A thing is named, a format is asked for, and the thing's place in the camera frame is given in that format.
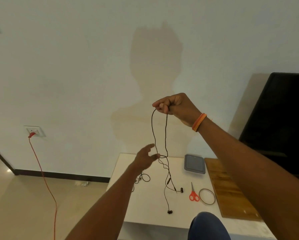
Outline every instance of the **blue jeans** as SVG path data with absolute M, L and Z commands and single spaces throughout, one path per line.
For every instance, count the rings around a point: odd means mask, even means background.
M 188 231 L 188 240 L 230 240 L 222 222 L 212 213 L 201 212 L 193 220 Z

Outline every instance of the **gray tray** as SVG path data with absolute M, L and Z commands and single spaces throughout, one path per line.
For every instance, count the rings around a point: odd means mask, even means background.
M 200 156 L 186 154 L 184 160 L 184 169 L 194 173 L 205 174 L 205 160 Z

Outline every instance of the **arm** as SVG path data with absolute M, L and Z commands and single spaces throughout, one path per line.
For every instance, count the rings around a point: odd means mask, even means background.
M 184 93 L 162 98 L 153 103 L 153 107 L 159 112 L 175 115 L 189 126 L 201 114 Z M 198 132 L 275 237 L 299 239 L 299 180 L 208 118 L 203 120 Z
M 115 240 L 121 230 L 134 182 L 159 154 L 148 156 L 154 144 L 142 148 L 122 176 L 89 209 L 66 240 Z

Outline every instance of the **black screen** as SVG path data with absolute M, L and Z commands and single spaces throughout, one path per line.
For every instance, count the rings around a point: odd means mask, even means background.
M 272 73 L 240 141 L 299 174 L 299 73 Z

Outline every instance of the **orange wristband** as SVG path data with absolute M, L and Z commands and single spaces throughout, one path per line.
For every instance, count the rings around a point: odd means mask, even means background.
M 207 114 L 202 113 L 198 119 L 195 121 L 195 123 L 192 126 L 192 130 L 197 132 L 197 129 L 199 128 L 200 124 L 202 123 L 202 121 L 205 119 L 205 117 L 207 116 Z

